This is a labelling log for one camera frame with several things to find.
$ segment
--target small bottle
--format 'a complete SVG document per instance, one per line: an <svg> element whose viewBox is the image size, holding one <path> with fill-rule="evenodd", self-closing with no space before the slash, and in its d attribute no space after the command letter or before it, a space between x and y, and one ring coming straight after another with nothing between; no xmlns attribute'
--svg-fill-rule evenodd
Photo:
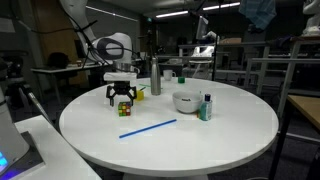
<svg viewBox="0 0 320 180"><path fill-rule="evenodd" d="M200 106L200 119L203 121L209 121L211 119L211 113L212 113L211 95L206 94L204 97L204 102Z"/></svg>
<svg viewBox="0 0 320 180"><path fill-rule="evenodd" d="M160 69L157 58L152 58L151 66L151 94L154 96L161 94Z"/></svg>

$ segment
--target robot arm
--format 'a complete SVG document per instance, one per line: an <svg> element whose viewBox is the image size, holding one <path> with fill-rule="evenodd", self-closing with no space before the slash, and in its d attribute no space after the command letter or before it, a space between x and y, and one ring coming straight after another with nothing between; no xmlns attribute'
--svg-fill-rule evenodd
<svg viewBox="0 0 320 180"><path fill-rule="evenodd" d="M79 30L78 36L82 42L85 54L95 62L113 64L131 64L132 43L131 38L123 33L115 33L111 36L96 38L91 27L88 26L86 17L86 5L88 0L60 0L60 4L69 16L72 25Z"/></svg>
<svg viewBox="0 0 320 180"><path fill-rule="evenodd" d="M304 14L314 14L309 18L307 26L303 31L303 36L319 36L319 24L320 24L320 0L307 0L303 6Z"/></svg>
<svg viewBox="0 0 320 180"><path fill-rule="evenodd" d="M114 86L108 86L107 98L110 99L110 105L114 105L113 98L115 95L127 95L132 104L133 99L136 98L136 88L130 87L130 80L134 73L131 72L131 55L132 55L132 42L131 38L123 33L115 33L111 36L96 38L88 26L85 8L88 0L60 0L61 6L69 16L75 29L78 29L78 35L82 41L85 53L89 58L96 62L107 62L113 64L113 67L121 73L106 73L104 76L105 81L114 81Z"/></svg>
<svg viewBox="0 0 320 180"><path fill-rule="evenodd" d="M218 41L218 42L219 42L219 40L220 40L220 37L217 36L217 34L214 33L214 32L212 32L212 31L208 32L208 34L204 36L204 39L207 39L207 38L211 38L211 39L213 39L214 41Z"/></svg>

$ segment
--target round white table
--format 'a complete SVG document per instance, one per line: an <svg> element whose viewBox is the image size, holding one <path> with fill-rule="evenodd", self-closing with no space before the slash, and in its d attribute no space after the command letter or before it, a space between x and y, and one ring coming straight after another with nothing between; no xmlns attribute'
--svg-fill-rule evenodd
<svg viewBox="0 0 320 180"><path fill-rule="evenodd" d="M150 79L131 81L142 88ZM278 131L273 109L257 96L226 84L177 78L161 81L162 93L152 96L144 89L145 99L135 101L132 115L119 117L106 98L107 86L89 91L72 101L60 117L65 139L85 159L98 165L143 177L207 179L207 174L245 164L267 150ZM176 91L209 93L213 99L210 121L195 114L178 112L172 102ZM168 120L165 126L128 136L119 136Z"/></svg>

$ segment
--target computer screen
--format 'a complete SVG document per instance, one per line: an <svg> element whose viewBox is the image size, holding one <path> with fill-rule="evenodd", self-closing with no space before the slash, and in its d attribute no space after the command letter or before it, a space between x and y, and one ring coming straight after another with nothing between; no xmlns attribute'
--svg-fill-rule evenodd
<svg viewBox="0 0 320 180"><path fill-rule="evenodd" d="M197 35L196 35L197 40L202 40L202 39L204 39L204 36L207 35L208 24L209 24L209 21L206 18L200 16L199 23L198 23L198 29L197 29Z"/></svg>

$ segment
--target blue straw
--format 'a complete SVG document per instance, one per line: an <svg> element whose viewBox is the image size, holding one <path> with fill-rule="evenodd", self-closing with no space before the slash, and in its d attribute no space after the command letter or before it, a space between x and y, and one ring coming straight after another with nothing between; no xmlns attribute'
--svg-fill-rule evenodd
<svg viewBox="0 0 320 180"><path fill-rule="evenodd" d="M173 120L170 120L170 121L167 121L167 122L164 122L164 123L160 123L160 124L157 124L157 125L154 125L154 126L146 127L146 128L143 128L143 129L140 129L140 130L137 130L137 131L133 131L131 133L123 134L123 135L119 136L119 138L121 139L121 138L124 138L124 137L127 137L127 136L131 136L131 135L134 135L134 134L137 134L137 133L141 133L143 131L147 131L147 130L156 128L156 127L160 127L160 126L163 126L163 125L166 125L166 124L170 124L170 123L173 123L173 122L176 122L176 121L177 121L176 119L173 119Z"/></svg>

